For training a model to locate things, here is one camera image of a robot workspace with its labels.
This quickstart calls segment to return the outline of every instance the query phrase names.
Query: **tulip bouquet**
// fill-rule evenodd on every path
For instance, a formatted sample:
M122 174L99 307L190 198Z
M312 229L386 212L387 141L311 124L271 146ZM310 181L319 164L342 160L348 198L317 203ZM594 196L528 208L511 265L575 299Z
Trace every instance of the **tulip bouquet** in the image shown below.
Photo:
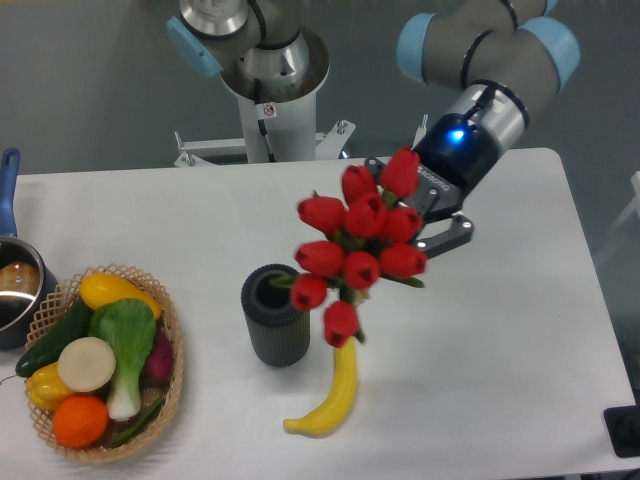
M339 299L323 315L324 338L335 348L352 336L364 342L356 309L379 278L424 287L414 275L426 270L427 256L409 243L423 220L399 204L418 186L418 165L418 154L403 147L381 171L379 184L365 166L347 167L341 179L346 205L316 192L298 204L300 219L326 239L298 247L294 258L304 273L272 282L289 287L291 303L301 311L322 305L328 289L338 290Z

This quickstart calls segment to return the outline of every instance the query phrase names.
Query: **yellow bell pepper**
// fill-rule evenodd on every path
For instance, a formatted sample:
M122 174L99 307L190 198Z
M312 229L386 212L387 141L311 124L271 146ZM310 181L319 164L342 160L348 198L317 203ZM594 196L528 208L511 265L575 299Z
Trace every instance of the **yellow bell pepper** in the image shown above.
M84 303L93 310L123 298L137 298L151 307L156 320L162 315L162 306L151 295L118 275L99 272L89 274L80 283L79 291Z
M42 410L56 410L63 400L75 393L58 375L58 362L42 367L25 382L29 400Z

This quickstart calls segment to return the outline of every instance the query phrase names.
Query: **gray floor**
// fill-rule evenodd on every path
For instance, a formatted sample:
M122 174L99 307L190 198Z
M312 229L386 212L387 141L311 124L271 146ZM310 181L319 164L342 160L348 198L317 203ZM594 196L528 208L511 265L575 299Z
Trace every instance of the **gray floor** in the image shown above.
M23 174L170 168L174 130L185 141L241 136L220 81L190 71L169 44L165 23L177 3L0 0L0 149L21 149ZM303 22L331 58L318 129L346 118L357 124L352 155L383 156L411 141L424 113L444 112L458 93L403 77L395 42L413 15L458 3L302 0ZM582 62L517 147L561 155L597 253L616 240L605 231L632 199L629 179L640 170L640 1L560 0L552 16L578 37ZM629 359L640 352L638 219L617 239L598 274Z

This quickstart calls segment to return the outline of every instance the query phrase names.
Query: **orange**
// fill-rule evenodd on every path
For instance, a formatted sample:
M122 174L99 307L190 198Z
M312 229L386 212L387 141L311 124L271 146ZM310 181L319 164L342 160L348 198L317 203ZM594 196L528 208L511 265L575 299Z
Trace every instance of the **orange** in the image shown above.
M53 434L67 448L82 448L98 440L107 430L109 410L94 395L75 394L65 399L53 414Z

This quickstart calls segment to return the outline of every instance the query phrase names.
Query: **saucepan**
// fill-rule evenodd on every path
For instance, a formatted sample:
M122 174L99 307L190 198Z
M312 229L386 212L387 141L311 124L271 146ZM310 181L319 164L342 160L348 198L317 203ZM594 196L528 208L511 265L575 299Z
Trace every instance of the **saucepan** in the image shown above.
M40 254L18 239L13 197L20 166L20 151L5 150L0 165L0 350L27 342L33 315L57 281Z

